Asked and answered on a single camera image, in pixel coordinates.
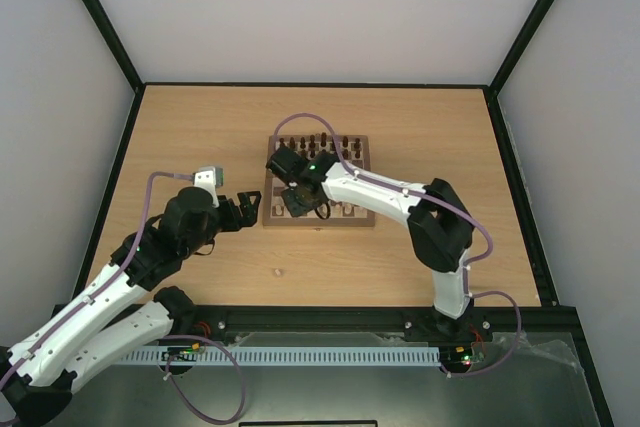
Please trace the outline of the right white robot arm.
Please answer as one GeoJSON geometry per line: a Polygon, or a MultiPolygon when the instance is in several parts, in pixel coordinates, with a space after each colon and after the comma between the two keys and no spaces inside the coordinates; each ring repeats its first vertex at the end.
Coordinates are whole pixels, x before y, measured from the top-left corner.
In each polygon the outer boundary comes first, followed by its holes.
{"type": "Polygon", "coordinates": [[[470,247],[474,226],[451,185],[394,180],[336,154],[306,159],[278,148],[266,169],[285,184],[282,198],[294,217],[330,202],[349,203],[390,218],[408,230],[413,252],[432,272],[434,300],[428,332],[453,340],[471,326],[470,247]]]}

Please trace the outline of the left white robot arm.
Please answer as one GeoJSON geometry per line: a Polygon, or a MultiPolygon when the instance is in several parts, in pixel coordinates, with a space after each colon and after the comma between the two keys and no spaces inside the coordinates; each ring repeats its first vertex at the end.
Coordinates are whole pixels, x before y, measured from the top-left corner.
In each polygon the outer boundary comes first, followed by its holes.
{"type": "Polygon", "coordinates": [[[236,200],[212,188],[181,189],[162,214],[142,214],[94,280],[43,327],[1,350],[1,393],[23,426],[57,417],[89,380],[133,350],[181,336],[196,306],[178,287],[162,287],[217,234],[257,222],[258,191],[236,200]]]}

